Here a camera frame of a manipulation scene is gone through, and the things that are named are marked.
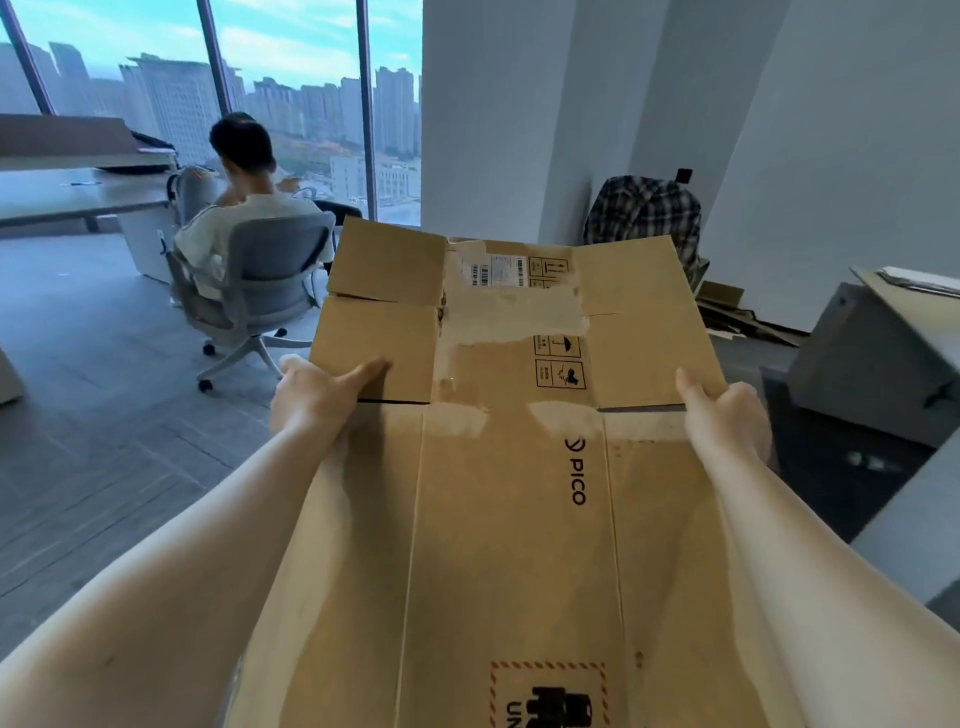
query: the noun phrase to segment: stack of papers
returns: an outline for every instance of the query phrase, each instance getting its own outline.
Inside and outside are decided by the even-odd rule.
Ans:
[[[936,276],[932,273],[908,271],[905,268],[893,268],[891,266],[880,268],[877,272],[888,283],[902,288],[960,298],[960,280],[958,279]]]

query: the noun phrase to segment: black and white plaid fabric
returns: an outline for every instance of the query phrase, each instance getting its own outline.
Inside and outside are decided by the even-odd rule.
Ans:
[[[677,182],[611,177],[600,188],[584,223],[584,245],[671,235],[692,281],[700,266],[700,201]]]

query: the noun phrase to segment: blue sky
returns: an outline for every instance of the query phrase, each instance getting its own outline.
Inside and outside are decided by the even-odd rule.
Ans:
[[[340,83],[360,74],[353,0],[210,0],[220,49],[248,87]],[[120,78],[141,52],[207,61],[195,0],[13,0],[24,35],[75,45],[91,75]],[[419,75],[422,0],[368,0],[373,68]]]

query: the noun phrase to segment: red striped border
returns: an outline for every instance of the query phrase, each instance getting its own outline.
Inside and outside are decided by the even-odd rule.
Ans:
[[[500,662],[490,663],[490,726],[496,728],[496,672],[499,669],[595,669],[600,675],[600,692],[603,693],[603,722],[610,725],[610,704],[607,701],[607,664],[606,663],[570,663],[570,662]]]

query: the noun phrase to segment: chair base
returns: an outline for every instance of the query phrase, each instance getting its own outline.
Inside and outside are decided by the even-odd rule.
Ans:
[[[207,339],[204,343],[204,353],[206,353],[207,347],[212,346],[212,344],[213,342]],[[283,377],[283,372],[280,371],[267,349],[309,349],[311,346],[313,346],[312,341],[278,338],[268,334],[251,336],[212,367],[208,367],[197,374],[197,381],[201,384],[200,391],[206,392],[212,389],[213,385],[210,384],[211,377],[229,369],[249,353],[256,353],[257,356],[263,360],[263,363],[267,365],[267,368],[274,373],[274,376],[280,379]]]

